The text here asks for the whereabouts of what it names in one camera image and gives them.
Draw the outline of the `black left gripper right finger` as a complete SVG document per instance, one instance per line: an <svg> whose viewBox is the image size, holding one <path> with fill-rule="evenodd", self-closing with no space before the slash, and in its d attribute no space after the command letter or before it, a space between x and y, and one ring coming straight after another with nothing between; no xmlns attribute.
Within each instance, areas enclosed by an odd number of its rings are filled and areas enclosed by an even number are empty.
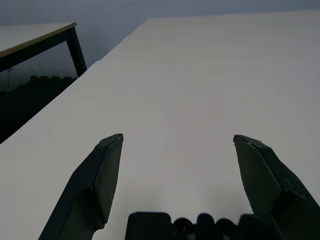
<svg viewBox="0 0 320 240"><path fill-rule="evenodd" d="M261 141L235 135L233 142L253 213L272 217L284 240L318 240L320 207L301 180Z"/></svg>

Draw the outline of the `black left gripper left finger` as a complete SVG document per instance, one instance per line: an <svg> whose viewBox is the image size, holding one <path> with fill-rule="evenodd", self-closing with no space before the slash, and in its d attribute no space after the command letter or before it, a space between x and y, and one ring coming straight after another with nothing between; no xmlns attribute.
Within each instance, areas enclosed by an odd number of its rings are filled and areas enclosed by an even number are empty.
<svg viewBox="0 0 320 240"><path fill-rule="evenodd" d="M108 222L117 187L123 134L102 139L68 180L41 240L91 240Z"/></svg>

